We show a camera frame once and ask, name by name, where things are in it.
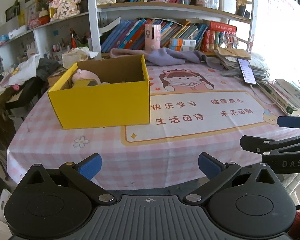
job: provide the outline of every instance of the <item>cardboard box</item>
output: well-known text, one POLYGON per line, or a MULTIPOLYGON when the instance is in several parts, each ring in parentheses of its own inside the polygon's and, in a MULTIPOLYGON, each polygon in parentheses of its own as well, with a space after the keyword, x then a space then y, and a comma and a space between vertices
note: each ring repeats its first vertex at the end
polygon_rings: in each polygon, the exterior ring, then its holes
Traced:
POLYGON ((149 76, 143 55, 77 62, 48 96, 63 129, 150 123, 149 76), (72 89, 71 77, 77 69, 91 71, 110 84, 72 89))
POLYGON ((48 77, 48 83, 49 87, 53 87, 53 85, 59 80, 59 78, 62 77, 62 75, 66 72, 67 70, 63 67, 59 67, 56 69, 55 72, 53 72, 49 77, 48 77))

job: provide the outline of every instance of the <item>table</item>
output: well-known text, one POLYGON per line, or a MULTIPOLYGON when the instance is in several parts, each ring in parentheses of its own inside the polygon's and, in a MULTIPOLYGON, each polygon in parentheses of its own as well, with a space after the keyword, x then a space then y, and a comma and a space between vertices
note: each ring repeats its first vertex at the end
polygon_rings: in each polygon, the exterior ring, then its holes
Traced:
POLYGON ((275 140, 300 135, 300 129, 276 125, 282 115, 276 106, 262 103, 249 86, 219 71, 196 64, 147 69, 151 124, 62 130, 46 93, 9 146, 10 177, 19 183, 34 163, 58 168, 99 153, 102 169, 92 181, 106 190, 168 187, 204 177, 198 168, 201 152, 223 163, 260 162, 261 155, 241 149, 242 135, 275 140))

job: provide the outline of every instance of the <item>picture frame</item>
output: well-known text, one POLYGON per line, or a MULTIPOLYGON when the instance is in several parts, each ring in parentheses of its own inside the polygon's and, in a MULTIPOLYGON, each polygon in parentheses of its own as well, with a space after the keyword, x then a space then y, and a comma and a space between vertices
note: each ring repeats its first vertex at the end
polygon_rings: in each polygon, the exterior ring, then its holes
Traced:
POLYGON ((20 2, 18 2, 17 6, 13 5, 6 10, 6 22, 18 15, 20 15, 20 2))

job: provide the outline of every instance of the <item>smartphone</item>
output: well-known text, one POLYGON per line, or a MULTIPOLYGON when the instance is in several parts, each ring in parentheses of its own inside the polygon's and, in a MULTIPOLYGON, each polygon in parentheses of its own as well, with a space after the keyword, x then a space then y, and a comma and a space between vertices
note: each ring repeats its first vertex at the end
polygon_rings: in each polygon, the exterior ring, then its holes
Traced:
POLYGON ((256 79, 252 72, 250 62, 246 59, 238 58, 238 64, 241 69, 244 82, 246 82, 247 84, 253 84, 253 85, 257 84, 256 79))

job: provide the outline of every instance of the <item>pink toy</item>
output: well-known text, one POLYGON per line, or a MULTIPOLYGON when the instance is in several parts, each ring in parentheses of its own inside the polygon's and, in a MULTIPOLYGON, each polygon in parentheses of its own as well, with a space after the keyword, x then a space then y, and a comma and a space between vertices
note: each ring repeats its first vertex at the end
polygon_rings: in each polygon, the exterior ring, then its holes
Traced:
POLYGON ((94 79, 98 85, 101 85, 100 78, 91 71, 78 69, 77 72, 72 76, 72 82, 75 83, 78 79, 94 79))

